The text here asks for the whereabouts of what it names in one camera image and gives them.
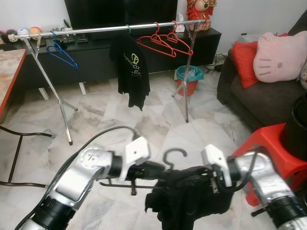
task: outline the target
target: tile floor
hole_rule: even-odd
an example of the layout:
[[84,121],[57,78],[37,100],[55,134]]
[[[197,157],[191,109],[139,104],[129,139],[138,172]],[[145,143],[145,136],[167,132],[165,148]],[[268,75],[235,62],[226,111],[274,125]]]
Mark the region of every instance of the tile floor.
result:
[[[219,73],[205,70],[205,79],[189,98],[190,122],[183,116],[183,98],[171,97],[176,89],[174,72],[150,75],[151,92],[145,100],[143,112],[128,108],[128,96],[117,92],[117,79],[98,84],[86,84],[87,95],[82,96],[78,84],[57,87],[59,95],[79,108],[67,108],[73,146],[69,146],[59,106],[49,91],[44,101],[38,90],[27,91],[17,97],[9,111],[4,127],[19,132],[47,132],[54,138],[25,137],[14,173],[14,182],[48,184],[64,161],[93,135],[109,127],[129,125],[138,129],[150,142],[152,160],[162,162],[162,153],[170,147],[188,152],[183,158],[171,155],[177,169],[199,165],[200,152],[209,143],[220,148],[226,156],[250,135],[248,128],[231,109],[216,99]],[[96,144],[121,154],[131,134],[114,131],[101,136]],[[0,132],[0,180],[9,176],[18,137]],[[139,184],[154,182],[137,181]],[[42,188],[0,186],[0,230],[12,230],[37,204],[45,192]],[[138,190],[130,196],[130,189],[101,187],[96,183],[81,209],[68,226],[69,230],[159,230],[161,223],[152,212],[144,212],[148,190]],[[237,192],[231,208],[222,216],[211,215],[195,222],[195,230],[272,230],[275,229],[266,213],[252,218],[243,191]]]

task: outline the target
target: white wall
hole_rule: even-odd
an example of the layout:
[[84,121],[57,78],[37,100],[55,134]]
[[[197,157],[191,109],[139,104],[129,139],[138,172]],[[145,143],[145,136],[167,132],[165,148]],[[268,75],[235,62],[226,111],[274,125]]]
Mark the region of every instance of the white wall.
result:
[[[217,54],[226,54],[242,33],[287,33],[307,9],[307,0],[217,0],[211,27],[222,33]],[[185,15],[187,1],[178,0]]]
[[64,0],[0,0],[0,30],[40,27],[43,31],[69,21]]
[[[241,33],[288,32],[307,9],[306,0],[218,0],[212,28],[222,33],[217,53],[227,53]],[[178,0],[184,16],[186,0]],[[62,27],[68,20],[64,0],[0,0],[0,30],[38,26],[43,31]]]

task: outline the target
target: chrome clothes rack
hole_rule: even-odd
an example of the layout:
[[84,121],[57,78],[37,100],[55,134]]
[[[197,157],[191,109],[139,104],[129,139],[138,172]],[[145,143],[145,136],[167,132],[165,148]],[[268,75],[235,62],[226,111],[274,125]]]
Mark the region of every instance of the chrome clothes rack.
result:
[[[194,20],[194,21],[183,21],[183,22],[177,22],[177,25],[184,25],[186,27],[186,30],[189,34],[189,38],[191,40],[191,50],[194,48],[194,43],[195,43],[195,38],[196,38],[196,33],[197,33],[197,28],[200,23],[204,23],[205,20]],[[189,24],[194,24],[194,30],[193,34],[190,33],[190,30],[188,29],[187,25]],[[159,23],[158,24],[160,27],[165,27],[165,26],[174,26],[176,25],[174,22],[171,23]],[[105,28],[95,28],[95,29],[82,29],[82,30],[71,30],[71,31],[58,31],[54,32],[55,35],[71,35],[71,34],[85,34],[85,33],[96,33],[96,32],[107,32],[107,31],[119,31],[119,30],[130,30],[130,29],[144,29],[144,28],[156,28],[158,27],[157,24],[143,24],[143,25],[130,25],[130,26],[115,26],[115,27],[105,27]],[[68,102],[64,101],[57,93],[55,90],[53,84],[51,83],[48,75],[46,74],[44,68],[42,67],[40,61],[38,60],[38,52],[39,52],[39,46],[41,42],[41,38],[45,36],[53,36],[53,33],[51,32],[45,32],[45,33],[39,33],[39,34],[25,34],[25,35],[15,35],[14,37],[17,39],[23,40],[28,49],[30,50],[35,62],[37,63],[39,69],[41,70],[42,74],[44,75],[49,87],[51,88],[52,92],[54,93],[56,99],[58,100],[58,104],[63,116],[64,124],[65,124],[65,129],[66,129],[66,134],[68,138],[69,145],[72,145],[72,139],[71,135],[69,132],[69,127],[68,127],[68,122],[67,118],[65,115],[65,109],[64,105],[77,111],[78,108],[75,106],[69,104]],[[29,42],[29,39],[31,37],[38,37],[37,44],[36,44],[36,49],[34,49]],[[185,98],[185,105],[186,105],[186,122],[189,122],[189,117],[188,117],[188,98],[187,98],[187,78],[188,78],[188,71],[191,63],[191,56],[188,57],[188,62],[187,62],[187,68],[185,71],[185,76],[182,84],[177,88],[176,92],[172,95],[173,97],[179,92],[181,88],[184,89],[184,98]]]

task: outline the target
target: black garment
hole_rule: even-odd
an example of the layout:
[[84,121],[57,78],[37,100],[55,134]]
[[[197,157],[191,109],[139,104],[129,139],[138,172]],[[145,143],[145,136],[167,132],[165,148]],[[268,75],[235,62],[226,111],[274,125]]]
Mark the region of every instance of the black garment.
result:
[[195,220],[229,209],[233,194],[213,194],[210,180],[183,183],[187,177],[202,173],[203,167],[173,170],[165,181],[156,184],[165,189],[154,189],[147,195],[145,211],[152,208],[158,212],[163,230],[192,230]]
[[147,63],[137,42],[128,34],[112,40],[110,58],[118,71],[118,92],[129,93],[129,107],[142,110],[150,92]]

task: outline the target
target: red stool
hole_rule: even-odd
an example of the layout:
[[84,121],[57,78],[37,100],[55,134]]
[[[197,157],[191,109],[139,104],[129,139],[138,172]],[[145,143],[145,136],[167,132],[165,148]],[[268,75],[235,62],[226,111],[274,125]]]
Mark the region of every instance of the red stool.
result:
[[[280,143],[279,136],[285,124],[268,126],[255,131],[244,144],[234,152],[234,156],[242,156],[255,145],[267,148],[280,176],[289,182],[290,188],[295,191],[307,180],[307,161],[300,160],[287,152]],[[256,206],[259,201],[250,183],[247,202]]]

